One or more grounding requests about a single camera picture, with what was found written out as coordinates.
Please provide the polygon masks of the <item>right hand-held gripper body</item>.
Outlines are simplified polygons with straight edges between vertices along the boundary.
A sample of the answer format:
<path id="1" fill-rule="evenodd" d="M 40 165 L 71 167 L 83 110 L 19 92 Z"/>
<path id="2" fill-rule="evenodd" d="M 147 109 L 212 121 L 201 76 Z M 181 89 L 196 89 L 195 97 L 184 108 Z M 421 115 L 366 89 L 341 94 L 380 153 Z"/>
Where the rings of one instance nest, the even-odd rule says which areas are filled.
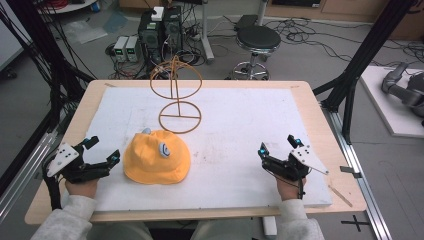
<path id="1" fill-rule="evenodd" d="M 329 170 L 310 145 L 292 149 L 287 160 L 279 160 L 269 154 L 269 160 L 262 162 L 262 168 L 289 181 L 305 178 L 311 169 L 329 174 Z"/>

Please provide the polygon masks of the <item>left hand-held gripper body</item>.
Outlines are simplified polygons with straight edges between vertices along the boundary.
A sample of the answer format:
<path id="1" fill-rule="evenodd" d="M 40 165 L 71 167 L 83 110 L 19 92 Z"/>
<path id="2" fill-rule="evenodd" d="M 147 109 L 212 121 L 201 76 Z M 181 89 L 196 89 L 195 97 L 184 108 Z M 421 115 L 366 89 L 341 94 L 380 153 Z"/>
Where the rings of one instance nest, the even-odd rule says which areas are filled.
<path id="1" fill-rule="evenodd" d="M 76 145 L 63 142 L 47 164 L 45 174 L 48 178 L 62 175 L 71 183 L 83 183 L 109 175 L 111 167 L 101 167 L 100 163 L 86 163 L 83 154 L 76 151 Z"/>

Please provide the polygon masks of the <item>person's right hand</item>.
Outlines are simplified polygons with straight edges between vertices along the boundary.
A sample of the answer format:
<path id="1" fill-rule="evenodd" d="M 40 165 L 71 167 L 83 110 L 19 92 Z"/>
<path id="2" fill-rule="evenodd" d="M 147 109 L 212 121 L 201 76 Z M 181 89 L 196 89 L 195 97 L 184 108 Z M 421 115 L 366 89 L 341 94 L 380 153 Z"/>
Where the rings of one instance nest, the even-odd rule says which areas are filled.
<path id="1" fill-rule="evenodd" d="M 289 180 L 276 179 L 277 190 L 282 201 L 299 198 L 299 183 Z"/>

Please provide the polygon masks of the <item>black computer tower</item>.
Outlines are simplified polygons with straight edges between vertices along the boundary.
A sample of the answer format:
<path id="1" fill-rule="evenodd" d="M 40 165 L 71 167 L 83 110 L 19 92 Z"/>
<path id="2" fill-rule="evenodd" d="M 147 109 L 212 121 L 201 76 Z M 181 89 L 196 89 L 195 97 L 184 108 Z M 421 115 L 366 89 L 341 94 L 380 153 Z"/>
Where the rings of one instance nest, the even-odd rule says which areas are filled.
<path id="1" fill-rule="evenodd" d="M 183 49 L 181 7 L 164 8 L 161 21 L 152 21 L 153 9 L 141 15 L 138 35 L 146 65 L 153 67 L 166 56 L 166 52 L 176 54 Z"/>

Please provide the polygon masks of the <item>white table leg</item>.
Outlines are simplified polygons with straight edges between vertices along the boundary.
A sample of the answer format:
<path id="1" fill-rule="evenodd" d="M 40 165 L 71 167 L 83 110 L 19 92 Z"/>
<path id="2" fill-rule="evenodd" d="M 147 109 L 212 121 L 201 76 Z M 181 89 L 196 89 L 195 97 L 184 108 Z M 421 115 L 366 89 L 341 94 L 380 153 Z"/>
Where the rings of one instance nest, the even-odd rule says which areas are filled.
<path id="1" fill-rule="evenodd" d="M 213 61 L 215 60 L 215 56 L 208 39 L 208 0 L 201 0 L 201 7 L 202 7 L 201 43 L 204 49 L 206 63 L 212 64 Z"/>

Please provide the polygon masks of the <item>brown wire hat stand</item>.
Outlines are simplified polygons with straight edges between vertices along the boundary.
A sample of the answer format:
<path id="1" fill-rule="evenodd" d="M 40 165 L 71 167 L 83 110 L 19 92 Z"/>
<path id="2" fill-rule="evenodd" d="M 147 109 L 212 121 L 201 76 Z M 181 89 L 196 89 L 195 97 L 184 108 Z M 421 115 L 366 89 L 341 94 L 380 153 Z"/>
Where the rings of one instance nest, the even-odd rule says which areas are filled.
<path id="1" fill-rule="evenodd" d="M 179 71 L 187 70 L 197 76 L 191 89 L 184 91 Z M 196 129 L 202 121 L 200 108 L 189 101 L 203 86 L 201 74 L 190 64 L 174 56 L 171 60 L 162 62 L 150 73 L 149 87 L 152 92 L 169 101 L 159 112 L 160 126 L 175 134 L 185 134 Z"/>

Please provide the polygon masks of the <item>grey bench power supply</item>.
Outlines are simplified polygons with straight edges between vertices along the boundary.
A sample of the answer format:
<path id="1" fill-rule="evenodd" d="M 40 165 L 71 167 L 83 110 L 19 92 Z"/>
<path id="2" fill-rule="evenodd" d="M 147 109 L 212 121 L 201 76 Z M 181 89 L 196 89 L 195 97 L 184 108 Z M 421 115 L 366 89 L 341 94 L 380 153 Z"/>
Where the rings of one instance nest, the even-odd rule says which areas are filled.
<path id="1" fill-rule="evenodd" d="M 128 38 L 126 36 L 120 36 L 114 45 L 114 53 L 118 62 L 126 62 L 128 60 L 126 53 L 126 43 Z"/>
<path id="2" fill-rule="evenodd" d="M 138 61 L 138 38 L 130 36 L 126 43 L 127 58 L 130 62 Z"/>

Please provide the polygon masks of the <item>person's left hand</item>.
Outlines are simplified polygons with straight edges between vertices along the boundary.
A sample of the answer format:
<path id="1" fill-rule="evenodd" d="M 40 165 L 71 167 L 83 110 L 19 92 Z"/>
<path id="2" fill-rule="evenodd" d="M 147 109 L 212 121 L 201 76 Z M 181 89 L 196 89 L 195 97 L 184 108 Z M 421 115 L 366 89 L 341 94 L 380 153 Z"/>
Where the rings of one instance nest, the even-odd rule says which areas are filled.
<path id="1" fill-rule="evenodd" d="M 65 187 L 70 195 L 84 196 L 91 199 L 95 198 L 98 180 L 90 180 L 84 183 L 65 182 Z"/>

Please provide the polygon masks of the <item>white floor platform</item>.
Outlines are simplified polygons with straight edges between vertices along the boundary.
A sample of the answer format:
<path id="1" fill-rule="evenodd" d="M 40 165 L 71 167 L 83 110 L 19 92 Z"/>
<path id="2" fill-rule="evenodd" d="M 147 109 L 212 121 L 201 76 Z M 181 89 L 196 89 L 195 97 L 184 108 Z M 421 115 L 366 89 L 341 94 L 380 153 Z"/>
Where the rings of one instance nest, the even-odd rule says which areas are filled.
<path id="1" fill-rule="evenodd" d="M 392 70 L 393 67 L 368 66 L 361 76 L 361 82 L 392 136 L 424 139 L 423 119 L 400 99 L 381 90 L 383 78 Z"/>

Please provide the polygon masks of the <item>thin wooden stick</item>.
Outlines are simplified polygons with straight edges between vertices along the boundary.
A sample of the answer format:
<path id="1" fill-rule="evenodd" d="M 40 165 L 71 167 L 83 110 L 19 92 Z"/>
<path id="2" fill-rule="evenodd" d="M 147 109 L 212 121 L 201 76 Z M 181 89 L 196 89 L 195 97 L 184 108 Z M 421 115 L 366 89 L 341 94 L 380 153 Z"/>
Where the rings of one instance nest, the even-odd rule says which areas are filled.
<path id="1" fill-rule="evenodd" d="M 353 207 L 353 204 L 341 193 L 339 192 L 336 188 L 334 188 L 331 185 L 328 185 L 328 188 L 336 195 L 338 196 L 346 205 L 348 205 L 349 207 Z"/>

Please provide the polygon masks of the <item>aluminium rail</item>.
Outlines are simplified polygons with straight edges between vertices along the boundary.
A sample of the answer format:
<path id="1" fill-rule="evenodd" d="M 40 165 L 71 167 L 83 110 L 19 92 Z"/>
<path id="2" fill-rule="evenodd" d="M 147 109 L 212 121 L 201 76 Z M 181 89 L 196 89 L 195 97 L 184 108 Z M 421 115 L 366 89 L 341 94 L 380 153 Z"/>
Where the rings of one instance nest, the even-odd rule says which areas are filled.
<path id="1" fill-rule="evenodd" d="M 11 182 L 0 196 L 0 224 L 9 215 L 13 206 L 22 195 L 42 161 L 48 156 L 56 142 L 57 133 L 45 133 L 33 147 L 27 147 L 29 154 L 23 158 L 23 164 L 13 176 Z"/>
<path id="2" fill-rule="evenodd" d="M 376 199 L 372 193 L 366 175 L 362 169 L 359 158 L 354 147 L 348 143 L 342 135 L 342 119 L 338 113 L 332 113 L 327 109 L 322 109 L 333 134 L 337 139 L 339 147 L 347 161 L 347 166 L 342 167 L 350 173 L 357 181 L 362 196 L 366 202 L 366 215 L 377 240 L 393 240 L 384 217 L 379 209 Z"/>

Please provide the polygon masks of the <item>person's legs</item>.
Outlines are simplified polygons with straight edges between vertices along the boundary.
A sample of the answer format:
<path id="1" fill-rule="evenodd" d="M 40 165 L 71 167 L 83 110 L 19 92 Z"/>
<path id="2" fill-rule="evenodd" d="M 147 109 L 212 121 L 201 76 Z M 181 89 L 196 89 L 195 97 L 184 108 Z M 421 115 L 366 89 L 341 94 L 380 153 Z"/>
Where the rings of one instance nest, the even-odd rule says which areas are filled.
<path id="1" fill-rule="evenodd" d="M 94 227 L 87 240 L 158 240 L 143 222 Z M 188 240 L 259 240 L 249 219 L 201 220 Z"/>

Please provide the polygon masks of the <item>white foam mat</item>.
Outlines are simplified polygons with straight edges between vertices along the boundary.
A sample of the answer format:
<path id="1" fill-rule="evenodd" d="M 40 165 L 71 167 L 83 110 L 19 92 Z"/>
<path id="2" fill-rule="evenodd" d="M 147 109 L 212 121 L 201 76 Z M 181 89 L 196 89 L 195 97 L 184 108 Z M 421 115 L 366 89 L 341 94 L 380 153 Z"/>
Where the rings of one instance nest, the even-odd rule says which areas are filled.
<path id="1" fill-rule="evenodd" d="M 113 151 L 123 152 L 133 136 L 167 126 L 188 145 L 191 167 L 184 180 L 171 185 L 145 185 L 130 180 L 117 164 L 100 180 L 97 211 L 194 210 L 274 207 L 280 197 L 276 180 L 261 166 L 258 150 L 285 159 L 292 147 L 288 136 L 310 142 L 288 89 L 184 88 L 189 106 L 171 108 L 161 88 L 110 87 L 105 90 L 87 136 L 98 144 L 83 158 L 103 162 Z M 175 114 L 180 111 L 183 118 Z"/>

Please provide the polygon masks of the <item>yellow bucket hat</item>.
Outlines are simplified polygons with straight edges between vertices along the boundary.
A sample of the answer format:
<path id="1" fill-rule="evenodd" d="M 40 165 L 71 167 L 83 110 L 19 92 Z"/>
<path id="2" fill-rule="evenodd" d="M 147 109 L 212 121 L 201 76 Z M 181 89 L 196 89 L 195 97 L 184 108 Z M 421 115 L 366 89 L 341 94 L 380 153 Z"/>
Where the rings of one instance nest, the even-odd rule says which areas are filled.
<path id="1" fill-rule="evenodd" d="M 176 184 L 188 174 L 191 155 L 186 143 L 166 130 L 144 129 L 128 144 L 123 166 L 125 175 L 141 184 Z"/>

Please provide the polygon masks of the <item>black round stool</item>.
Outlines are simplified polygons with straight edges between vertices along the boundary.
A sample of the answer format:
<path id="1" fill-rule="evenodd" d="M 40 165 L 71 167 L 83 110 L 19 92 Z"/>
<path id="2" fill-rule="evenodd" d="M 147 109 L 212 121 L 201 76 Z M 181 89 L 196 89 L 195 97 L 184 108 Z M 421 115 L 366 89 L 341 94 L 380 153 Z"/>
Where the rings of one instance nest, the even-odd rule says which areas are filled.
<path id="1" fill-rule="evenodd" d="M 250 60 L 238 63 L 231 72 L 235 80 L 265 80 L 270 78 L 268 69 L 257 61 L 260 55 L 267 57 L 281 43 L 280 35 L 266 26 L 248 26 L 238 30 L 236 43 L 251 53 Z"/>

